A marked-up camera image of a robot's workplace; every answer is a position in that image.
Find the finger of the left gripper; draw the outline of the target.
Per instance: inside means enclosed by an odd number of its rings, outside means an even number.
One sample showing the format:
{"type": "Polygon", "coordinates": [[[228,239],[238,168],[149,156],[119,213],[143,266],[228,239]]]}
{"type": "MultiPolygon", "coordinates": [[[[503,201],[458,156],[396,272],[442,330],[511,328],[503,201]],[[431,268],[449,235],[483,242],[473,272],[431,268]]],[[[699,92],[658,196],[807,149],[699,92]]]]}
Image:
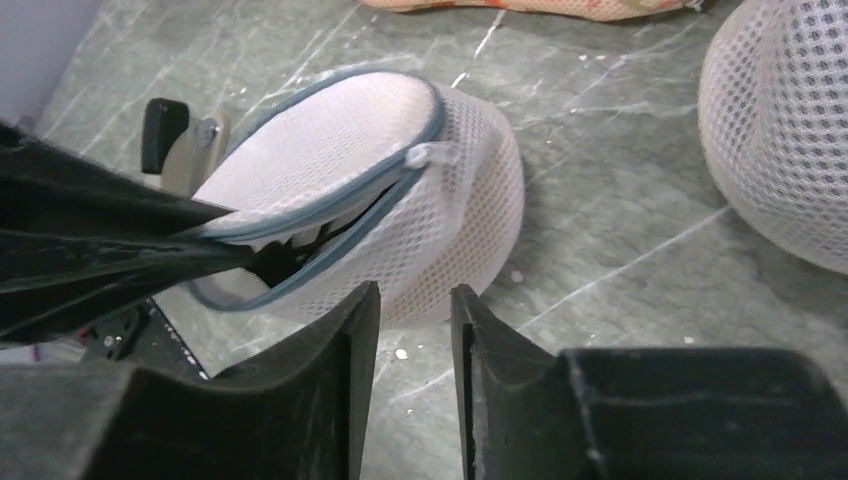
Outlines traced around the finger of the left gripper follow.
{"type": "Polygon", "coordinates": [[[1,344],[73,334],[255,253],[203,239],[223,209],[147,187],[1,128],[1,344]]]}

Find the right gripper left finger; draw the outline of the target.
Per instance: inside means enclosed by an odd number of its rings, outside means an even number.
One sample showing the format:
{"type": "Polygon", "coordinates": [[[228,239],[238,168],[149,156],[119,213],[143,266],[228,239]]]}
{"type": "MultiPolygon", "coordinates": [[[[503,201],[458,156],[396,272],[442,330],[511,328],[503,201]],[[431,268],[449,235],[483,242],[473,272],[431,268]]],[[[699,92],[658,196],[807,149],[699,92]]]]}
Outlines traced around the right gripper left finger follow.
{"type": "Polygon", "coordinates": [[[356,479],[368,422],[380,291],[217,377],[132,362],[5,365],[5,479],[356,479]]]}

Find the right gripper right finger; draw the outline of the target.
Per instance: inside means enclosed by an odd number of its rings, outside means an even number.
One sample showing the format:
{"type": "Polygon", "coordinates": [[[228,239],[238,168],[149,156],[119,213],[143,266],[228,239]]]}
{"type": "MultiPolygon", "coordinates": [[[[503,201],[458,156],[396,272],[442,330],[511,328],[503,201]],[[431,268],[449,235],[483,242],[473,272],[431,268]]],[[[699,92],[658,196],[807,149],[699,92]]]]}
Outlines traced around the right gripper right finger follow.
{"type": "Polygon", "coordinates": [[[451,293],[468,479],[843,479],[847,412],[824,371],[775,348],[551,354],[468,286],[451,293]]]}

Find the grey black bra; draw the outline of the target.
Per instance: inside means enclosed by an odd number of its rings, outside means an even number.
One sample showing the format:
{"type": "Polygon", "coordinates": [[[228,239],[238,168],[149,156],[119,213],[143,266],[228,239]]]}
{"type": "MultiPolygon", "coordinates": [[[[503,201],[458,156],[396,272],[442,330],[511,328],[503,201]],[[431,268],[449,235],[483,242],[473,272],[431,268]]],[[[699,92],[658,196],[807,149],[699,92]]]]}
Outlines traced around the grey black bra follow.
{"type": "Polygon", "coordinates": [[[348,227],[332,230],[329,223],[320,227],[310,243],[294,245],[291,238],[285,243],[271,242],[255,253],[246,270],[256,275],[268,287],[281,284],[300,271],[324,247],[325,244],[344,233],[348,227]]]}

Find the white cylindrical mesh laundry bag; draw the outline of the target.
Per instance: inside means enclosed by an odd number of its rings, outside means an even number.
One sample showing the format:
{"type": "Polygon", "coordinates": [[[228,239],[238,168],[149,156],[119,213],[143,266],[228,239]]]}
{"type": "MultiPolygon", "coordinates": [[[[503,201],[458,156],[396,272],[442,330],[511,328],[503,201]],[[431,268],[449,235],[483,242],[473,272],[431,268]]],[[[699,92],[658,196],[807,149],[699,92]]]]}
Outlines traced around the white cylindrical mesh laundry bag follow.
{"type": "Polygon", "coordinates": [[[395,71],[348,71],[271,109],[194,194],[225,213],[200,236],[261,250],[348,229],[274,287],[245,268],[191,281],[219,312],[308,323],[377,283],[386,327],[439,322],[450,292],[485,290],[525,204],[515,132],[493,104],[395,71]]]}

